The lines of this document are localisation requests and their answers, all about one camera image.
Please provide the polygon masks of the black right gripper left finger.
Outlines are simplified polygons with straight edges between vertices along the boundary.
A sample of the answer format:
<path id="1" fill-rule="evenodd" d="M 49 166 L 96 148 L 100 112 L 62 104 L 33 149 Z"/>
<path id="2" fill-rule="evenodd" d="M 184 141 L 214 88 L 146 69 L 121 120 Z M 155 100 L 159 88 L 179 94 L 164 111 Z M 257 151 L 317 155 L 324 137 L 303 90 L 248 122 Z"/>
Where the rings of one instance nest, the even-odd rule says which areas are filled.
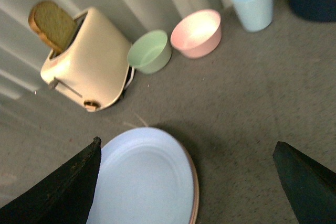
<path id="1" fill-rule="evenodd" d="M 101 163 L 101 139 L 1 208 L 1 223 L 86 223 Z"/>

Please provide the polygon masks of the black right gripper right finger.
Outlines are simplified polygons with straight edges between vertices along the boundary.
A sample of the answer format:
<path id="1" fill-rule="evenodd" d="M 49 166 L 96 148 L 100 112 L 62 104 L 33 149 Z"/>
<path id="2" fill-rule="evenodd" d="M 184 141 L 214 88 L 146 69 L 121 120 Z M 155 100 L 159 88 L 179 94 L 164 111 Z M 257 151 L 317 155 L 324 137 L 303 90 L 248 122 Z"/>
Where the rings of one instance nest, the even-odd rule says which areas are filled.
<path id="1" fill-rule="evenodd" d="M 335 223 L 335 172 L 286 142 L 272 156 L 298 222 Z"/>

